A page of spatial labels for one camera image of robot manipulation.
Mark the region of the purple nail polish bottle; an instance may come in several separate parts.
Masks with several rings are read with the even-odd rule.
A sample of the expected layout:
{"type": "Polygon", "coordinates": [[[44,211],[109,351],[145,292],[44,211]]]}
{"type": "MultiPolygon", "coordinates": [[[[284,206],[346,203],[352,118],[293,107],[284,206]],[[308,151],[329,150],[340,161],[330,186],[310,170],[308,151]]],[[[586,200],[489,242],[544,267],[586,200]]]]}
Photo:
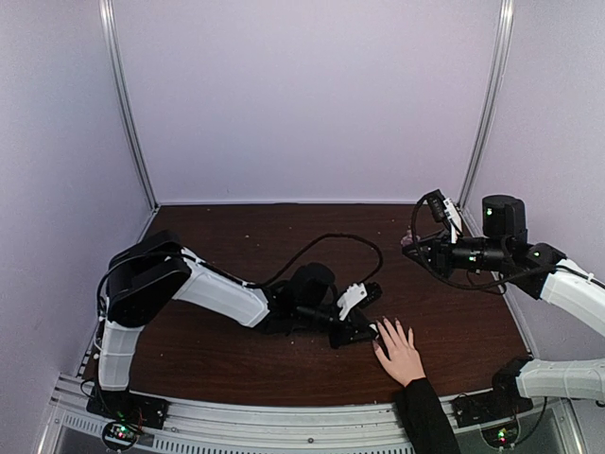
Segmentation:
{"type": "Polygon", "coordinates": [[[401,238],[400,244],[402,248],[413,246],[414,241],[416,240],[416,236],[410,231],[407,230],[406,234],[401,238]]]}

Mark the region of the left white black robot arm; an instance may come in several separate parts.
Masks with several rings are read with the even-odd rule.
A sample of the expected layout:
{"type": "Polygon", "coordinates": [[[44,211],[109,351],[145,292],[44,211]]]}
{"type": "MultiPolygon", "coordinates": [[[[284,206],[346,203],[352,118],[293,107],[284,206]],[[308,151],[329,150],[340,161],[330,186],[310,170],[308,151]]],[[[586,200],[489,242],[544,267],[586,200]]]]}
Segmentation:
{"type": "Polygon", "coordinates": [[[98,402],[116,420],[130,418],[136,401],[126,390],[138,338],[170,301],[193,304],[264,334],[324,332],[332,348],[378,335],[362,310],[382,295],[371,276],[340,291],[321,263],[277,272],[263,283],[233,276],[182,246],[167,230],[115,255],[96,291],[102,327],[97,346],[98,402]]]}

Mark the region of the black sleeved forearm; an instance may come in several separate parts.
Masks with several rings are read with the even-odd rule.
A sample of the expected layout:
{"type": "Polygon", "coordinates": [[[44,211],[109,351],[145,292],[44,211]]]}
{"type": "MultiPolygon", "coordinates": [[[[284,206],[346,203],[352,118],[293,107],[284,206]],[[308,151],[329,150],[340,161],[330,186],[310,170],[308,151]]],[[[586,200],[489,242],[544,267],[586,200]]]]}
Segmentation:
{"type": "Polygon", "coordinates": [[[398,419],[416,453],[458,453],[457,438],[427,378],[408,383],[394,395],[398,419]]]}

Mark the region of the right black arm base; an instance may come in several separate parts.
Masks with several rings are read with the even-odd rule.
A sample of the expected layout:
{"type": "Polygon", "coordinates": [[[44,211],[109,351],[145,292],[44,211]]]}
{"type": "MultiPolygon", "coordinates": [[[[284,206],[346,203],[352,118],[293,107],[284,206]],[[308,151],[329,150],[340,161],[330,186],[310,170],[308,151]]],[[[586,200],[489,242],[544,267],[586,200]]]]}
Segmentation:
{"type": "Polygon", "coordinates": [[[530,361],[531,357],[514,358],[494,374],[490,391],[462,393],[454,398],[452,407],[458,427],[489,423],[532,410],[532,399],[522,397],[516,385],[521,369],[530,361]]]}

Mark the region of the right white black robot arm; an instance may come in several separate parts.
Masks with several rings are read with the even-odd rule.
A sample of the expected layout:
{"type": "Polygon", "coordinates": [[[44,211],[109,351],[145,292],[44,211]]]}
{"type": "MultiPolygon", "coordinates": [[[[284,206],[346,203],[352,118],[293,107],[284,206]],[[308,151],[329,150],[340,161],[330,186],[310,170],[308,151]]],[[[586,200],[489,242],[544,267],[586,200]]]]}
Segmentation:
{"type": "MultiPolygon", "coordinates": [[[[427,206],[442,229],[430,236],[409,226],[402,253],[434,278],[452,288],[483,291],[514,285],[535,300],[556,306],[604,332],[604,285],[558,249],[527,240],[526,208],[522,200],[490,195],[482,201],[483,234],[462,232],[461,213],[440,190],[420,198],[414,215],[427,206]]],[[[485,410],[506,416],[521,398],[565,397],[604,402],[604,361],[547,361],[518,358],[493,376],[485,410]]]]}

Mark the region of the person's bare hand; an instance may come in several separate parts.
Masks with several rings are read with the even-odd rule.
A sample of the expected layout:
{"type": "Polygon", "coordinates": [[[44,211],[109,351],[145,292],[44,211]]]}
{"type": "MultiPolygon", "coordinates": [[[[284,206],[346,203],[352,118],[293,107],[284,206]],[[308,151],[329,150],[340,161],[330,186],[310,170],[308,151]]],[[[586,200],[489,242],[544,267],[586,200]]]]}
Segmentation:
{"type": "Polygon", "coordinates": [[[386,373],[403,387],[412,381],[426,378],[419,351],[415,347],[414,331],[403,328],[396,319],[388,318],[376,322],[382,343],[373,342],[374,354],[386,373]]]}

